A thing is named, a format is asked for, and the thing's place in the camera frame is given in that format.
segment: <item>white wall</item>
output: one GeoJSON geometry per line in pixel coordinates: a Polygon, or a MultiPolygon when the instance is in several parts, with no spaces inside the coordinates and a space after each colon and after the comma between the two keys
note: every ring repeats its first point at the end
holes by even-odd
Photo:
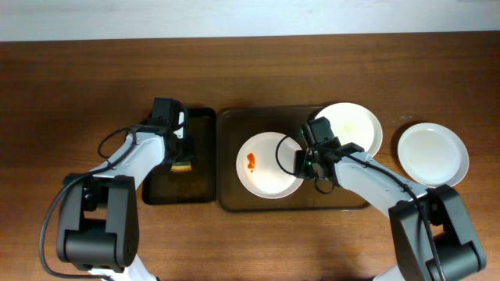
{"type": "Polygon", "coordinates": [[[500,29],[500,0],[0,0],[0,41],[500,29]]]}

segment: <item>round plate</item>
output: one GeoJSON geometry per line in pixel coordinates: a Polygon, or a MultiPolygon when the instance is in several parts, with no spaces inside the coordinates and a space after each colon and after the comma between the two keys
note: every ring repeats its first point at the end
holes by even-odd
{"type": "MultiPolygon", "coordinates": [[[[241,183],[253,194],[277,199],[292,194],[301,185],[303,179],[283,172],[274,157],[278,142],[284,137],[282,133],[260,133],[248,139],[236,158],[236,172],[241,183]],[[255,159],[254,167],[250,164],[250,154],[255,159]]],[[[293,172],[295,151],[301,150],[300,145],[291,138],[286,139],[280,146],[278,157],[281,165],[293,172]]]]}
{"type": "Polygon", "coordinates": [[[382,145],[382,126],[377,117],[361,105],[348,102],[327,106],[316,118],[326,117],[334,136],[342,145],[355,143],[370,155],[375,154],[382,145]]]}
{"type": "Polygon", "coordinates": [[[452,187],[469,169],[469,155],[462,140],[450,129],[433,123],[407,129],[399,139],[398,157],[409,176],[429,187],[452,187]]]}

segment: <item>black tray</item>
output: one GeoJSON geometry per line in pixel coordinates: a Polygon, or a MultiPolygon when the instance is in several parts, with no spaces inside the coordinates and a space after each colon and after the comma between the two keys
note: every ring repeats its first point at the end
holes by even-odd
{"type": "MultiPolygon", "coordinates": [[[[255,196],[241,184],[236,173],[236,157],[247,139],[263,132],[285,133],[303,148],[300,126],[321,107],[272,107],[229,109],[217,116],[217,201],[229,212],[286,211],[312,209],[360,209],[368,202],[357,194],[335,188],[330,194],[320,194],[312,181],[304,183],[291,195],[281,199],[255,196]]],[[[320,182],[329,190],[331,183],[320,182]]]]}
{"type": "Polygon", "coordinates": [[[188,173],[170,172],[158,166],[146,176],[142,201],[148,205],[205,203],[215,200],[216,113],[211,108],[188,109],[185,136],[195,140],[195,160],[188,173]]]}

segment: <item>table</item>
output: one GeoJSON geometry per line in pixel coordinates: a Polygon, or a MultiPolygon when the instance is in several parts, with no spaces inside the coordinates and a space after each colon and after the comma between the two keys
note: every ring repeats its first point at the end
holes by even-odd
{"type": "MultiPolygon", "coordinates": [[[[216,111],[355,102],[379,118],[376,160],[398,173],[404,128],[450,128],[469,150],[456,189],[489,262],[470,279],[500,275],[498,32],[2,43],[0,66],[0,280],[52,279],[38,237],[62,179],[99,165],[98,142],[144,118],[154,97],[216,111]]],[[[162,280],[352,280],[395,263],[374,208],[231,214],[216,202],[148,206],[140,194],[138,253],[162,280]]],[[[78,273],[55,256],[56,218],[48,262],[78,273]]]]}

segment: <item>small orange object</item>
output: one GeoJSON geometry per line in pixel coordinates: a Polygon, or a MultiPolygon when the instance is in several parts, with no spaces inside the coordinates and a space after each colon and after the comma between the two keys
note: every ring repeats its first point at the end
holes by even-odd
{"type": "Polygon", "coordinates": [[[250,169],[250,173],[253,173],[253,169],[255,169],[255,156],[253,153],[247,155],[247,159],[249,161],[248,168],[250,169]]]}

